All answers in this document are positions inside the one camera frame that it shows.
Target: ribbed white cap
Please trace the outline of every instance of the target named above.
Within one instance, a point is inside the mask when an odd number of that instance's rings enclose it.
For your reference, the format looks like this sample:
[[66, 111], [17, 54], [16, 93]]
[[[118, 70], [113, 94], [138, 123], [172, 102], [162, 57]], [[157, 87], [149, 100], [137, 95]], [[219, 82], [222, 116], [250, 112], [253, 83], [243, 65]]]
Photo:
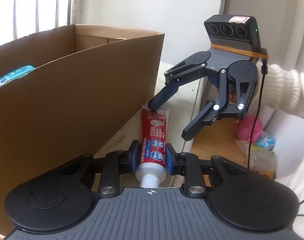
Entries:
[[141, 179], [140, 187], [144, 188], [158, 188], [159, 179], [154, 175], [145, 175]]

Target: red toothpaste tube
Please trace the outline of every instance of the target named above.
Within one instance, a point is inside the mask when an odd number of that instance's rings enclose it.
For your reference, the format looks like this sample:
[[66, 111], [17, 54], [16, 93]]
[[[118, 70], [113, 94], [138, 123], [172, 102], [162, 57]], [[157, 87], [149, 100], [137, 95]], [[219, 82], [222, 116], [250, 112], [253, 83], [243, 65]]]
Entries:
[[166, 177], [165, 144], [168, 111], [142, 107], [143, 140], [135, 176], [140, 187], [157, 188]]

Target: camera lens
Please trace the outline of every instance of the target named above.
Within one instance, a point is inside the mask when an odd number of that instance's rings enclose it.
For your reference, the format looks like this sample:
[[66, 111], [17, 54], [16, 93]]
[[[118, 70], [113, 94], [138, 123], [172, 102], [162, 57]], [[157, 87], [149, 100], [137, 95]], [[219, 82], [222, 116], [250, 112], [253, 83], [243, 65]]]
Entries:
[[237, 26], [236, 27], [236, 33], [241, 36], [242, 38], [247, 36], [247, 31], [244, 27], [242, 26]]
[[217, 33], [217, 28], [215, 25], [210, 24], [208, 28], [212, 33], [214, 33], [214, 34]]
[[232, 30], [232, 27], [229, 26], [228, 24], [226, 23], [222, 23], [221, 24], [221, 31], [224, 35], [226, 36], [232, 36], [233, 35], [233, 30]]

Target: white tabletop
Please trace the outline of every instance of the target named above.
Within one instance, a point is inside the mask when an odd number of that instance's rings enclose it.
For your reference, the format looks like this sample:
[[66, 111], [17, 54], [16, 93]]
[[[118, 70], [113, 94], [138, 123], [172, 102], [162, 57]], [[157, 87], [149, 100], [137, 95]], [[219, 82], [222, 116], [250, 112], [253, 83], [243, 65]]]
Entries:
[[[159, 72], [156, 81], [155, 94], [163, 87], [165, 82], [164, 72], [173, 65], [160, 63]], [[200, 98], [202, 93], [198, 93], [200, 81], [188, 83], [179, 88], [178, 92], [164, 104], [169, 109], [169, 120], [167, 125], [166, 142], [171, 143], [176, 152], [190, 151], [192, 141], [185, 142], [182, 137], [184, 127], [191, 121], [192, 117], [198, 114]], [[95, 155], [95, 157], [104, 157], [107, 153], [115, 150], [126, 150], [132, 140], [141, 141], [141, 110], [139, 110]], [[160, 187], [169, 187], [172, 185], [173, 177], [167, 176]], [[134, 174], [123, 174], [120, 176], [120, 186], [139, 187], [139, 181]]]

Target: white fabric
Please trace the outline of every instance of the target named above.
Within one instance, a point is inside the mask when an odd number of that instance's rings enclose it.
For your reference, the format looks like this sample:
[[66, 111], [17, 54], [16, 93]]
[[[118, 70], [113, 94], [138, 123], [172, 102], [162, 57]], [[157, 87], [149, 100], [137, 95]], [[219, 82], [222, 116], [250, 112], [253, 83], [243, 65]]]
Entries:
[[[265, 77], [262, 104], [304, 119], [304, 73], [285, 71], [278, 65], [270, 65]], [[291, 188], [300, 201], [304, 200], [304, 159], [293, 174], [276, 180]], [[300, 206], [299, 214], [304, 214], [304, 203]], [[304, 217], [296, 217], [293, 230], [304, 239]]]

